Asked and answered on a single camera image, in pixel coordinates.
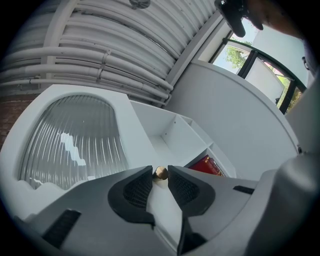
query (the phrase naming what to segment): tree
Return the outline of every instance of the tree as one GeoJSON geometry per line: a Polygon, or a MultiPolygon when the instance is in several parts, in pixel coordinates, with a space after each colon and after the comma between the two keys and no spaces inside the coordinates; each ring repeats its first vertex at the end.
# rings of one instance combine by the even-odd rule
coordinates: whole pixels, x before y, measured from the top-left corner
{"type": "MultiPolygon", "coordinates": [[[[251,46],[251,42],[249,41],[245,41],[243,42],[246,45],[251,46]]],[[[246,61],[246,57],[248,56],[248,54],[244,53],[243,51],[241,51],[240,49],[237,49],[233,46],[227,46],[226,48],[226,58],[225,60],[227,62],[231,62],[232,63],[232,68],[233,69],[239,69],[242,68],[242,66],[244,65],[245,61],[246,61]]]]}

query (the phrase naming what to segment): white pipe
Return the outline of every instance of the white pipe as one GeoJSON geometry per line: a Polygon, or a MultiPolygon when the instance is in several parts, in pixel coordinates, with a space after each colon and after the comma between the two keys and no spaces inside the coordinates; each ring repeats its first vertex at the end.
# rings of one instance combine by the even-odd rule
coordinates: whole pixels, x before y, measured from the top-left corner
{"type": "Polygon", "coordinates": [[[94,88],[101,88],[109,91],[114,91],[118,93],[127,94],[129,96],[134,96],[139,99],[147,100],[150,102],[158,103],[161,105],[166,105],[164,102],[156,100],[154,98],[150,98],[139,93],[132,92],[130,90],[125,90],[121,88],[116,88],[108,85],[100,85],[93,82],[86,82],[86,81],[75,81],[75,80],[65,80],[65,79],[24,79],[24,80],[16,80],[10,82],[3,82],[0,83],[0,87],[2,86],[15,86],[15,85],[29,85],[29,84],[59,84],[59,85],[76,85],[76,86],[87,86],[87,87],[94,87],[94,88]]]}
{"type": "MultiPolygon", "coordinates": [[[[75,74],[75,75],[84,75],[89,77],[98,78],[99,69],[87,66],[78,66],[78,65],[61,65],[61,64],[40,64],[40,65],[31,65],[24,66],[19,68],[13,68],[6,70],[0,73],[0,80],[7,79],[14,76],[26,75],[26,76],[35,76],[41,73],[57,73],[57,74],[75,74]]],[[[147,84],[133,80],[131,78],[111,73],[108,71],[101,71],[100,77],[106,80],[118,82],[125,84],[134,88],[141,89],[153,95],[159,96],[163,99],[168,99],[169,95],[159,91],[147,84]]]]}
{"type": "MultiPolygon", "coordinates": [[[[3,59],[3,63],[11,63],[16,62],[19,60],[24,59],[36,59],[41,58],[43,56],[56,56],[56,57],[73,57],[73,58],[84,58],[89,60],[94,60],[99,63],[103,61],[105,56],[104,53],[88,50],[88,49],[81,49],[81,48],[71,48],[71,47],[42,47],[42,48],[33,48],[27,50],[17,51],[10,55],[7,55],[3,59]]],[[[155,82],[159,86],[162,86],[165,89],[172,91],[174,87],[169,84],[168,82],[164,81],[160,77],[150,73],[149,71],[145,70],[142,67],[136,66],[128,61],[119,59],[117,57],[108,55],[106,57],[106,63],[110,63],[115,65],[119,68],[123,68],[129,72],[133,72],[138,74],[150,81],[155,82]]]]}

